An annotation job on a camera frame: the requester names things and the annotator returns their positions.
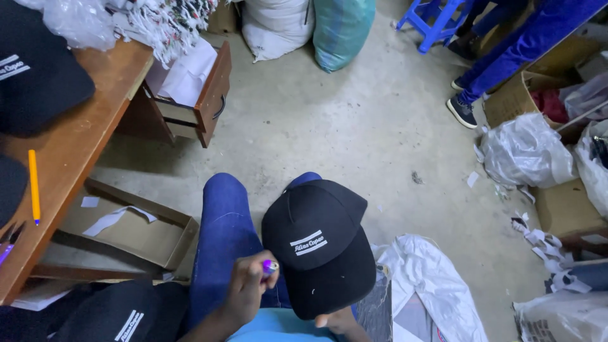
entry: scissors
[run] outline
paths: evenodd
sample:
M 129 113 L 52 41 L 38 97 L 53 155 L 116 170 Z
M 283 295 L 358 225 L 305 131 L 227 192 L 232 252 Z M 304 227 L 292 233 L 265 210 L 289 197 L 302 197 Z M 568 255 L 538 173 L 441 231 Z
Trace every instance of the scissors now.
M 0 237 L 0 264 L 2 264 L 4 259 L 9 256 L 9 253 L 15 246 L 15 243 L 17 242 L 19 235 L 21 235 L 21 232 L 23 231 L 23 228 L 25 227 L 26 223 L 22 223 L 19 227 L 15 229 L 16 225 L 16 223 L 13 223 L 10 228 L 7 229 L 6 232 L 4 232 L 2 237 Z

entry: blue jeans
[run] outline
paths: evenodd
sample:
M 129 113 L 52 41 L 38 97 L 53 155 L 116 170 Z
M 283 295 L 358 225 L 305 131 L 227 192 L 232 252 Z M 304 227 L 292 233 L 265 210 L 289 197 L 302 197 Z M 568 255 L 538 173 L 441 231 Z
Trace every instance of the blue jeans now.
M 489 2 L 489 0 L 476 0 L 469 16 L 481 14 Z M 492 0 L 492 2 L 496 6 L 471 28 L 478 37 L 487 35 L 494 26 L 512 18 L 528 5 L 528 0 Z
M 287 188 L 320 179 L 318 174 L 306 172 Z M 201 230 L 190 284 L 188 330 L 224 302 L 234 262 L 262 250 L 251 220 L 245 187 L 228 173 L 209 178 L 202 195 Z M 283 275 L 275 288 L 264 293 L 260 307 L 291 308 Z
M 607 3 L 607 0 L 545 0 L 521 27 L 458 78 L 456 83 L 465 89 L 458 100 L 473 103 L 524 63 L 535 61 Z

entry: blue plastic stool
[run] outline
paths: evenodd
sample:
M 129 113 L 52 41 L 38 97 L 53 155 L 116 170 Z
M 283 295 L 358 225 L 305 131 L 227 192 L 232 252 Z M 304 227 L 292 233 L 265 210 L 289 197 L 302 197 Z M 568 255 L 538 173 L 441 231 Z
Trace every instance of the blue plastic stool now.
M 443 46 L 449 44 L 450 39 L 471 11 L 473 1 L 447 0 L 447 4 L 441 9 L 439 6 L 441 0 L 431 0 L 425 4 L 420 4 L 420 0 L 414 0 L 406 14 L 395 26 L 395 31 L 401 30 L 405 23 L 412 25 L 424 36 L 422 44 L 418 47 L 418 52 L 424 55 L 430 49 L 430 46 L 438 40 L 444 39 Z M 452 15 L 463 2 L 466 2 L 465 9 L 460 13 L 458 20 L 454 21 Z M 436 18 L 432 27 L 426 23 L 430 18 Z

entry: open drawer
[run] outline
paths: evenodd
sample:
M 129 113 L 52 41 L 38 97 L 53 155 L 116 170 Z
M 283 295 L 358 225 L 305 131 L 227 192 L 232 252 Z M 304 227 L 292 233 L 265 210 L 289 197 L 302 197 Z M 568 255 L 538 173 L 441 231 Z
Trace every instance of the open drawer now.
M 143 82 L 116 132 L 171 144 L 175 142 L 176 136 L 184 136 L 199 139 L 202 146 L 207 148 L 215 125 L 226 107 L 231 70 L 230 45 L 225 41 L 218 50 L 218 56 L 194 107 L 155 97 L 146 82 Z

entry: wooden desk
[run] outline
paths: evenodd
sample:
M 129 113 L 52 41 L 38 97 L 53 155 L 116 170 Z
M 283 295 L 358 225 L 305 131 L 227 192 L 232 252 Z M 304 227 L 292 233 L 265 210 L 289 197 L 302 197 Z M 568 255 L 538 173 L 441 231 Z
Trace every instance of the wooden desk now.
M 19 294 L 153 62 L 150 47 L 121 40 L 110 51 L 87 49 L 76 51 L 76 57 L 95 82 L 93 97 L 62 114 L 37 137 L 3 137 L 3 153 L 26 166 L 27 151 L 36 150 L 41 218 L 36 226 L 28 185 L 9 221 L 27 223 L 0 265 L 0 304 L 11 303 Z

